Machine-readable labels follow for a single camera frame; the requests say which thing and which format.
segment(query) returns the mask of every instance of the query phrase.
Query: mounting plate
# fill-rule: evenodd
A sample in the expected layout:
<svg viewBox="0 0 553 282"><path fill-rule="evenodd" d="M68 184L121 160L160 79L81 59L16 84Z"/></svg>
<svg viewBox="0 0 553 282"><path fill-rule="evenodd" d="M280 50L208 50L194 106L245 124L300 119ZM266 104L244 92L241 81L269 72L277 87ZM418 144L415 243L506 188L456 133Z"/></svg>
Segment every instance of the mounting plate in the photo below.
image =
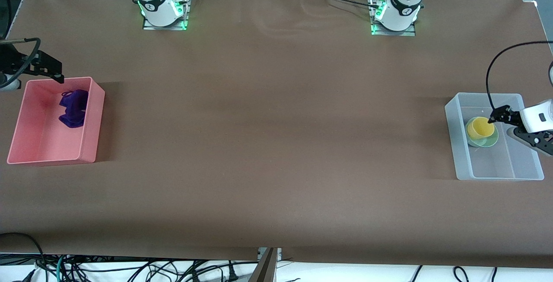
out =
<svg viewBox="0 0 553 282"><path fill-rule="evenodd" d="M375 0L367 0L369 4L379 5ZM411 25L406 29L400 32L395 32L385 28L382 23L375 19L375 15L378 9L369 8L369 16L371 17L371 34L372 35L382 35L382 36L415 36L415 24Z"/></svg>

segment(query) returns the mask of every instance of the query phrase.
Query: power cord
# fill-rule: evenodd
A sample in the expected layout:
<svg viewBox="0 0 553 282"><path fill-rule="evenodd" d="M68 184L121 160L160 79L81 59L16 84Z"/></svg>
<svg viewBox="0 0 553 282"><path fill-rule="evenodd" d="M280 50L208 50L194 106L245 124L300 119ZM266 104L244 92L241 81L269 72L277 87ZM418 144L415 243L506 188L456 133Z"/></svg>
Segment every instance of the power cord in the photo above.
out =
<svg viewBox="0 0 553 282"><path fill-rule="evenodd" d="M377 5L374 5L374 4L367 4L367 3L360 3L359 1L353 1L353 0L340 0L340 1L344 1L344 2L346 2L346 3L364 5L364 6L367 6L367 7L369 7L369 8L378 8Z"/></svg>
<svg viewBox="0 0 553 282"><path fill-rule="evenodd" d="M13 16L12 16L12 1L6 0L6 5L8 6L8 26L6 26L6 32L4 32L4 38L8 36L10 27L12 26Z"/></svg>
<svg viewBox="0 0 553 282"><path fill-rule="evenodd" d="M18 235L20 237L25 237L31 241L33 241L33 244L36 246L36 249L38 250L38 252L40 253L40 257L42 258L42 261L44 262L44 266L47 265L47 262L46 262L46 258L44 257L44 252L42 251L42 248L40 247L40 245L38 244L38 242L35 240L35 238L33 238L31 235L29 234L26 234L26 233L22 233L22 232L4 232L4 233L0 233L0 238L2 237L8 237L10 235ZM46 272L46 282L48 282L48 273Z"/></svg>
<svg viewBox="0 0 553 282"><path fill-rule="evenodd" d="M415 274L413 275L413 278L411 279L411 282L415 282L416 277L419 275L419 272L422 268L423 268L423 265L420 265L420 266L417 267L417 269L415 270Z"/></svg>
<svg viewBox="0 0 553 282"><path fill-rule="evenodd" d="M464 281L462 281L461 279L459 279L459 276L457 276L457 270L460 269L462 271L462 273L464 274ZM453 267L453 275L455 276L455 279L458 280L459 282L468 282L468 276L467 276L467 272L463 269L463 267L461 266L455 266Z"/></svg>
<svg viewBox="0 0 553 282"><path fill-rule="evenodd" d="M235 267L232 265L232 262L229 260L229 282L234 282L238 280L238 276L235 272Z"/></svg>
<svg viewBox="0 0 553 282"><path fill-rule="evenodd" d="M464 281L462 281L461 279L459 279L459 276L457 275L457 270L460 269L461 272L463 273L464 275ZM491 282L495 282L496 280L496 274L497 274L497 267L494 267L493 268L493 271L492 271L492 278L491 278ZM468 276L467 276L467 272L463 269L463 267L461 266L455 266L453 267L453 275L455 277L456 280L458 280L458 282L469 282L468 281Z"/></svg>
<svg viewBox="0 0 553 282"><path fill-rule="evenodd" d="M530 45L530 44L553 44L553 41L546 41L546 40L543 40L543 41L529 41L529 42L522 42L520 44L514 44L510 47L507 47L507 48L504 48L503 50L501 50L501 52L496 54L496 56L492 59L492 62L490 62L489 66L488 66L488 71L486 71L486 93L488 93L489 104L492 107L492 109L495 109L495 107L493 105L492 95L489 92L489 72L492 69L493 64L496 62L497 58L499 56L501 56L501 54L507 52L508 50L511 50L512 48L527 46L527 45Z"/></svg>

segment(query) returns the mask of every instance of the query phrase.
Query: plug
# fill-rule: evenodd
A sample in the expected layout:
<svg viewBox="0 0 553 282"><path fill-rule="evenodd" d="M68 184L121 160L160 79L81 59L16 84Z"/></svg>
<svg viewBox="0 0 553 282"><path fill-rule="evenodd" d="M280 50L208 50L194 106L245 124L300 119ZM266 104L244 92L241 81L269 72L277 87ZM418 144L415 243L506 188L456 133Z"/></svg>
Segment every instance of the plug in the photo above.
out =
<svg viewBox="0 0 553 282"><path fill-rule="evenodd" d="M229 282L234 282L238 279L239 277L236 275L235 267L232 266L232 262L229 260Z"/></svg>

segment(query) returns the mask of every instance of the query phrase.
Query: pink plastic bin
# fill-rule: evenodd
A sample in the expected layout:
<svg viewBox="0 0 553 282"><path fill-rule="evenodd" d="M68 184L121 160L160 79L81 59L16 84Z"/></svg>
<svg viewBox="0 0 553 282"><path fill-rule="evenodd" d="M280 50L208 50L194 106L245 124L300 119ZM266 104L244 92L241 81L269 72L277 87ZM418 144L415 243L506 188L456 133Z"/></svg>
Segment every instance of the pink plastic bin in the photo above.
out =
<svg viewBox="0 0 553 282"><path fill-rule="evenodd" d="M89 92L85 125L68 128L59 117L61 93ZM8 164L31 166L92 163L96 159L105 92L91 77L31 80L25 86Z"/></svg>

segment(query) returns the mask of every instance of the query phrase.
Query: metal frame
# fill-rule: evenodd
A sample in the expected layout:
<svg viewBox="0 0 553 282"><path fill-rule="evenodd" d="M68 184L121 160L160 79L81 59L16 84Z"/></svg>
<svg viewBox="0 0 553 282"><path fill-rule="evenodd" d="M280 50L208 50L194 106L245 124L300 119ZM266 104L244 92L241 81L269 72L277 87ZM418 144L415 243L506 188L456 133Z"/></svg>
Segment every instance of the metal frame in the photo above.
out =
<svg viewBox="0 0 553 282"><path fill-rule="evenodd" d="M278 250L278 248L265 249L248 282L274 282L279 259Z"/></svg>

